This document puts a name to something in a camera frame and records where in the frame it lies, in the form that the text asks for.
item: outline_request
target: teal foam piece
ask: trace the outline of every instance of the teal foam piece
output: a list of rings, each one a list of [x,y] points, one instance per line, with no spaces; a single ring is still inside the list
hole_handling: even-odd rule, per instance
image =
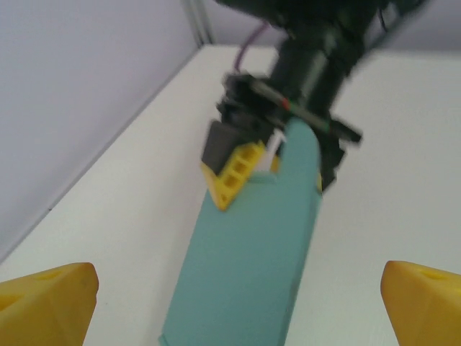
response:
[[[312,130],[290,123],[279,174],[250,179],[226,212],[205,197],[162,346],[282,346],[321,200]]]

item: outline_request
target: purple cable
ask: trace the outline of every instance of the purple cable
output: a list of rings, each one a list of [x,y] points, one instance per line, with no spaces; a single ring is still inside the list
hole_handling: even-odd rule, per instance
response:
[[[269,26],[268,22],[262,22],[246,39],[245,43],[240,47],[236,59],[233,62],[233,69],[236,72],[240,72],[240,66],[242,64],[243,57],[245,56],[246,51],[249,46],[254,43],[254,41],[262,34]]]

